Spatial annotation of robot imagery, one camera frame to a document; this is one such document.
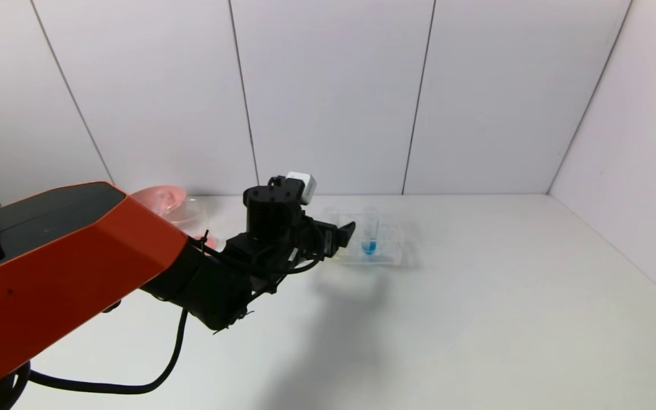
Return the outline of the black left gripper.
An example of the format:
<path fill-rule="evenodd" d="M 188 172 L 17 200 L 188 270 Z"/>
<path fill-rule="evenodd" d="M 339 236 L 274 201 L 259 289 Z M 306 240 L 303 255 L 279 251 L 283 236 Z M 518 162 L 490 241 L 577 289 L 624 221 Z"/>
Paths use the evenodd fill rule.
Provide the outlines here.
<path fill-rule="evenodd" d="M 337 227 L 302 215 L 299 221 L 299 249 L 308 259 L 324 260 L 326 257 L 330 259 L 338 247 L 349 246 L 354 231 L 356 231 L 355 221 Z"/>

